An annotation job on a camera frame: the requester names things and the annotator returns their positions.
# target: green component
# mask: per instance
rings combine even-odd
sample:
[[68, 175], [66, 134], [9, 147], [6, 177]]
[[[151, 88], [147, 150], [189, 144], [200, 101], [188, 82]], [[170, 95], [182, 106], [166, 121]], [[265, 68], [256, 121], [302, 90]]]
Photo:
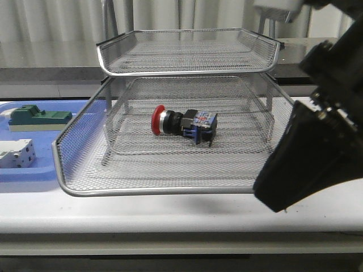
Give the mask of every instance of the green component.
[[10, 126], [66, 124], [72, 119], [71, 112], [44, 111], [37, 105], [24, 105], [11, 114]]

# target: lower mesh tray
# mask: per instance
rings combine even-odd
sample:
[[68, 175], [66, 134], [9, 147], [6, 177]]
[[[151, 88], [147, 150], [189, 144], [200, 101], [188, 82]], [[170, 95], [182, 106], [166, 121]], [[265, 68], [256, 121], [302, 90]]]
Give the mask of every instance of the lower mesh tray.
[[[54, 146], [60, 183], [74, 195], [250, 193], [292, 107], [262, 75], [138, 78], [112, 91], [108, 110], [106, 92], [99, 91]], [[150, 120], [159, 104], [218, 113], [212, 146], [155, 136]]]

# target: stacked mesh tray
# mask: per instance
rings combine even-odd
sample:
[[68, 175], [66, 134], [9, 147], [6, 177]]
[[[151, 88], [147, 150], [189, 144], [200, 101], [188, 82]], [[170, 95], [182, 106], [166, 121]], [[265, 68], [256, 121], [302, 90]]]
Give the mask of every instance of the stacked mesh tray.
[[[100, 44], [113, 78], [53, 144], [62, 188], [75, 196], [251, 193], [292, 109], [268, 76], [250, 73], [273, 67], [277, 51], [278, 42], [243, 29], [133, 31]], [[218, 113], [212, 146], [155, 136], [159, 104]]]

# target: tray rim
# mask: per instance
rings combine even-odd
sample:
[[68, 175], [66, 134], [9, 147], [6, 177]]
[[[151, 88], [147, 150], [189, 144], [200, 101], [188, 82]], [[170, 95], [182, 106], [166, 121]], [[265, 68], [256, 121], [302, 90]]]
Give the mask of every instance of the tray rim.
[[[277, 85], [268, 74], [256, 73], [261, 79], [266, 82], [273, 84], [276, 91], [278, 91], [282, 97], [292, 106], [294, 100], [279, 86]], [[146, 195], [162, 195], [162, 194], [252, 194], [254, 190], [252, 187], [246, 186], [204, 186], [204, 187], [162, 187], [162, 188], [119, 188], [119, 189], [97, 189], [97, 190], [75, 190], [71, 189], [66, 185], [65, 176], [62, 170], [62, 164], [60, 154], [58, 152], [58, 141], [62, 138], [63, 134], [67, 129], [76, 122], [83, 112], [93, 103], [96, 97], [104, 91], [105, 88], [109, 87], [110, 84], [116, 78], [107, 78], [100, 88], [94, 93], [89, 101], [83, 106], [83, 108], [77, 113], [77, 115], [69, 122], [64, 129], [59, 133], [57, 138], [52, 142], [53, 160], [55, 164], [57, 180], [61, 189], [74, 197], [107, 197], [107, 196], [146, 196]]]
[[[273, 58], [272, 63], [263, 68], [263, 69], [251, 69], [251, 70], [246, 70], [246, 69], [230, 69], [230, 70], [188, 70], [188, 71], [156, 71], [156, 72], [127, 72], [127, 73], [113, 73], [110, 72], [108, 69], [105, 68], [105, 64], [102, 58], [102, 53], [101, 50], [104, 48], [107, 48], [109, 46], [111, 46], [112, 44], [114, 44], [117, 41], [123, 40], [125, 38], [127, 38], [129, 35], [133, 34], [133, 33], [163, 33], [163, 32], [174, 32], [174, 33], [181, 33], [181, 32], [207, 32], [207, 31], [211, 31], [211, 32], [217, 32], [217, 31], [243, 31], [243, 32], [248, 32], [249, 34], [255, 36], [257, 39], [261, 39], [261, 40], [272, 40], [276, 43], [276, 48], [275, 48], [275, 55]], [[277, 60], [278, 60], [278, 52], [280, 51], [280, 42], [277, 40], [274, 40], [270, 37], [266, 37], [264, 35], [261, 35], [259, 33], [256, 33], [254, 31], [250, 31], [244, 28], [206, 28], [206, 29], [168, 29], [168, 30], [134, 30], [134, 31], [129, 31], [129, 32], [125, 32], [122, 33], [118, 36], [115, 36], [109, 40], [100, 42], [98, 44], [96, 44], [97, 48], [96, 48], [96, 52], [97, 52], [97, 56], [98, 56], [98, 61], [100, 63], [101, 69], [108, 75], [112, 76], [112, 77], [146, 77], [146, 76], [156, 76], [156, 75], [160, 75], [160, 76], [164, 76], [164, 75], [212, 75], [212, 74], [231, 74], [231, 73], [264, 73], [267, 71], [272, 70], [276, 64], [277, 64]]]

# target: upper mesh tray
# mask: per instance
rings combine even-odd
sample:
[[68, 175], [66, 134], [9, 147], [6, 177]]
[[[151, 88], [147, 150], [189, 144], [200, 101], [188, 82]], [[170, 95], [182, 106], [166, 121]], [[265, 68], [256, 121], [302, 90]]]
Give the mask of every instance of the upper mesh tray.
[[102, 69], [113, 77], [265, 72], [280, 43], [245, 29], [132, 31], [98, 44]]

